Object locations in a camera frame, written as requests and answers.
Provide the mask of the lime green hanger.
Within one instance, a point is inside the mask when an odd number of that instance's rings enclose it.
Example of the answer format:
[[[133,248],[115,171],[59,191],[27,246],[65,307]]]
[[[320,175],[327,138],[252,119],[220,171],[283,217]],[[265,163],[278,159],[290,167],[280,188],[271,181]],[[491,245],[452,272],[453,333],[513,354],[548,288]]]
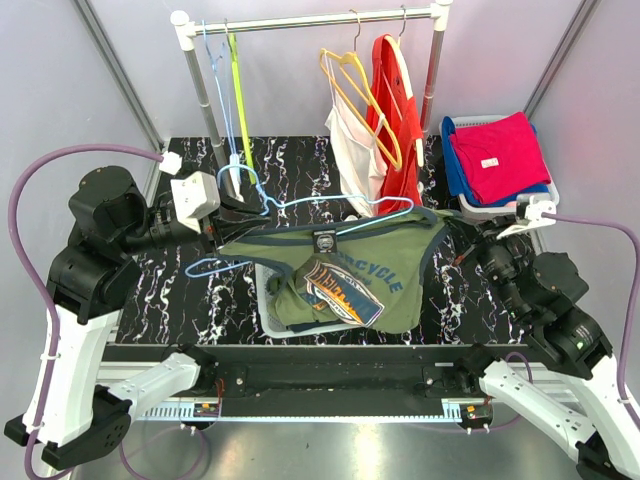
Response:
[[[239,120],[239,126],[240,126],[244,158],[246,161],[246,165],[251,169],[253,169],[254,162],[253,162],[253,155],[252,155],[251,143],[249,138],[249,130],[248,130],[247,119],[246,119],[244,94],[242,91],[236,35],[232,33],[229,29],[226,29],[225,33],[226,33],[229,51],[230,51],[231,75],[232,75],[232,81],[233,81],[233,88],[234,88],[234,94],[235,94],[235,101],[236,101],[236,107],[237,107],[237,114],[238,114],[238,120]]]

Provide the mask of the light blue wire hanger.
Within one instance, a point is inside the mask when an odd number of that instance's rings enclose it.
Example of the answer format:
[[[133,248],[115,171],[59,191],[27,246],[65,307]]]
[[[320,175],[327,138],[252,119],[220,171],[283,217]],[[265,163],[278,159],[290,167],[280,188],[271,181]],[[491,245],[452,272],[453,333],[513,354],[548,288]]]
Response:
[[[228,81],[228,65],[227,65],[227,53],[229,48],[225,42],[222,42],[219,46],[218,52],[214,53],[210,42],[208,40],[208,35],[206,32],[203,33],[204,45],[206,54],[214,75],[214,81],[216,84],[216,90],[218,99],[220,102],[220,107],[223,115],[223,122],[226,132],[227,143],[230,149],[230,160],[229,162],[232,165],[240,164],[240,154],[238,152],[236,136],[234,132],[234,125],[232,119],[232,110],[231,110],[231,97],[230,97],[230,85]]]

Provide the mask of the olive printed tank top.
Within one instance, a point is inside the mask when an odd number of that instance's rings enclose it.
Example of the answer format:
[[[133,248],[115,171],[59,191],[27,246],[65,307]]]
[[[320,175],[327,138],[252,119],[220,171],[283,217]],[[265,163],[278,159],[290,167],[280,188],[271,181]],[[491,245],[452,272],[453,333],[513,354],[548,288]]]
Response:
[[[287,327],[339,320],[402,334],[419,322],[427,266],[454,216],[415,207],[373,222],[256,230],[219,256],[275,271],[268,311]]]

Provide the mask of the pink tank top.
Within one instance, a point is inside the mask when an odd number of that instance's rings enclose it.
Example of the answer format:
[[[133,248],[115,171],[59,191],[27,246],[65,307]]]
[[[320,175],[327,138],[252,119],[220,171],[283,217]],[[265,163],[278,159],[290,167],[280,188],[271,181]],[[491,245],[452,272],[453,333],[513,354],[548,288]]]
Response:
[[[341,192],[349,196],[349,202],[358,215],[376,216],[378,206],[369,201],[379,198],[387,165],[374,136],[338,92],[335,73],[326,54],[322,56],[321,66],[328,71],[332,107],[325,126],[330,132]]]

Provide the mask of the blue grey tank top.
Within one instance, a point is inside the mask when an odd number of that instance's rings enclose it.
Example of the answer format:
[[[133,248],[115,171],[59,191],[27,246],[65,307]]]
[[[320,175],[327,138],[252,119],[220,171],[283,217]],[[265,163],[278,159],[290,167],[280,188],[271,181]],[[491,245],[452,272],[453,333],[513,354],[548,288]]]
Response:
[[[293,324],[287,327],[287,330],[295,334],[302,335],[304,332],[311,332],[312,334],[326,333],[340,331],[347,328],[348,325],[342,321],[334,320],[330,322],[307,322],[300,324]]]

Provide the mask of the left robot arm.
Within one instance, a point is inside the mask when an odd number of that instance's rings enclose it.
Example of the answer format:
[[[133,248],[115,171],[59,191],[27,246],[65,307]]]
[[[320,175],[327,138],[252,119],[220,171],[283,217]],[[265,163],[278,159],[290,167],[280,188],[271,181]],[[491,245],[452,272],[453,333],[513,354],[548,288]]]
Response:
[[[268,220],[202,172],[179,180],[172,195],[149,206],[131,174],[109,166],[86,174],[70,198],[68,243],[39,283],[47,337],[36,390],[4,429],[23,447],[41,445],[58,474],[109,455],[135,420],[166,399],[203,396],[217,384],[216,358],[190,344],[114,386],[97,381],[109,333],[142,274],[139,254],[189,243],[215,252]]]

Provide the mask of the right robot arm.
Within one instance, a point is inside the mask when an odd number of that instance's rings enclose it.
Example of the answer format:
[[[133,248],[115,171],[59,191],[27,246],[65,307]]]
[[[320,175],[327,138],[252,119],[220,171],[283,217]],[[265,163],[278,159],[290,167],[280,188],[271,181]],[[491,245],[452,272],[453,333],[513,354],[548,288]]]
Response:
[[[588,285],[565,253],[520,253],[520,227],[506,217],[484,223],[450,219],[459,241],[457,263],[477,262],[524,343],[573,393],[581,412],[522,378],[488,347],[476,344],[454,364],[457,390],[501,401],[564,450],[583,479],[639,476],[639,406],[622,378],[598,322],[578,301]]]

